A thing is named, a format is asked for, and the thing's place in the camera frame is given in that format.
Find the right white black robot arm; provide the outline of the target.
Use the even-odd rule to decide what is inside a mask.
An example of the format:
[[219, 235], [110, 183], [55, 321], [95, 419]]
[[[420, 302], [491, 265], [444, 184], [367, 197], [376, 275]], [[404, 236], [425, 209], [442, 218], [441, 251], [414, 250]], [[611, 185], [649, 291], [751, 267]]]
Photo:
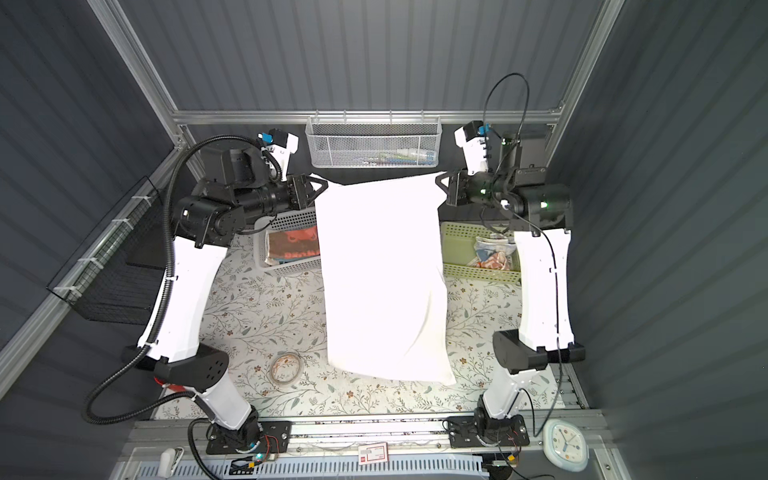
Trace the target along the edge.
[[521, 391], [548, 365], [586, 357], [568, 311], [573, 204], [567, 186], [547, 183], [545, 168], [520, 165], [520, 144], [513, 144], [509, 151], [514, 158], [502, 161], [498, 171], [489, 168], [485, 139], [475, 137], [457, 145], [465, 168], [436, 180], [447, 204], [489, 207], [509, 223], [522, 225], [513, 233], [522, 276], [522, 317], [518, 328], [493, 335], [498, 366], [478, 407], [484, 420], [499, 423], [516, 415]]

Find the orange towel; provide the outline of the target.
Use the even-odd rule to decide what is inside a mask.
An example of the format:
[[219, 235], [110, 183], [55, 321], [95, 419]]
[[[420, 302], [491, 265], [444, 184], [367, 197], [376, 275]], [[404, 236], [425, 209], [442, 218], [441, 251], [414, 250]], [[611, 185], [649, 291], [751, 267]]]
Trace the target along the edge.
[[318, 257], [313, 247], [313, 227], [266, 234], [265, 263], [270, 266]]

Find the green perforated plastic basket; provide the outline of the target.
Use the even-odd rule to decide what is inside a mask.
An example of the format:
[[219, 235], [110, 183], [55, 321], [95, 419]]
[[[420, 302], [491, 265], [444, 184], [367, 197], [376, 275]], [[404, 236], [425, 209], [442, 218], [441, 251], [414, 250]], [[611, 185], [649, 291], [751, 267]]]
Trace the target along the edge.
[[516, 252], [510, 254], [507, 270], [478, 265], [475, 244], [478, 237], [491, 238], [494, 233], [480, 224], [443, 222], [440, 225], [444, 273], [466, 280], [494, 281], [519, 285], [522, 274]]

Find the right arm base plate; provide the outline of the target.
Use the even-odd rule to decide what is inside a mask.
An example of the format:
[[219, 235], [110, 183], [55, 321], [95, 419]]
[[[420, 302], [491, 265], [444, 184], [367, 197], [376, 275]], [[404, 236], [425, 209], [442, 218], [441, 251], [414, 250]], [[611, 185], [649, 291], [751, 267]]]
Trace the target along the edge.
[[442, 421], [453, 449], [479, 447], [522, 448], [530, 445], [528, 428], [521, 415], [505, 419], [452, 416]]

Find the white towel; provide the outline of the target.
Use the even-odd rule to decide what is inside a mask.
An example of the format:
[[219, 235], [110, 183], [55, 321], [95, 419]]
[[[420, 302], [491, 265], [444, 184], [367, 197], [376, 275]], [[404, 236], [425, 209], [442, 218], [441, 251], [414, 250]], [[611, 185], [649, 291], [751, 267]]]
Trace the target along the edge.
[[332, 183], [315, 203], [327, 356], [341, 370], [455, 384], [433, 174]]

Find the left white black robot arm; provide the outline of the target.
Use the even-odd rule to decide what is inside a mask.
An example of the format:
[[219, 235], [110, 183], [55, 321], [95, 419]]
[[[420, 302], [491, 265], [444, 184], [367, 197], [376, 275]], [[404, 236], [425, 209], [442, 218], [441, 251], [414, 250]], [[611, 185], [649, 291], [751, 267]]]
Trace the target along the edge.
[[130, 363], [173, 388], [168, 400], [191, 399], [210, 422], [229, 431], [254, 424], [257, 415], [229, 377], [228, 354], [201, 342], [204, 310], [236, 237], [260, 220], [312, 206], [326, 189], [323, 180], [289, 174], [297, 150], [276, 139], [226, 150], [163, 214], [164, 278]]

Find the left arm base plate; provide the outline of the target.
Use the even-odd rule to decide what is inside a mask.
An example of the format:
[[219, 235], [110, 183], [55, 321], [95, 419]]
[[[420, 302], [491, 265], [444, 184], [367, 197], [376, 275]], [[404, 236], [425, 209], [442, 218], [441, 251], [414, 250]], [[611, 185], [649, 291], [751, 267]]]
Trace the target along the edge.
[[208, 455], [278, 454], [287, 451], [293, 424], [289, 421], [250, 421], [238, 430], [212, 424], [205, 434]]

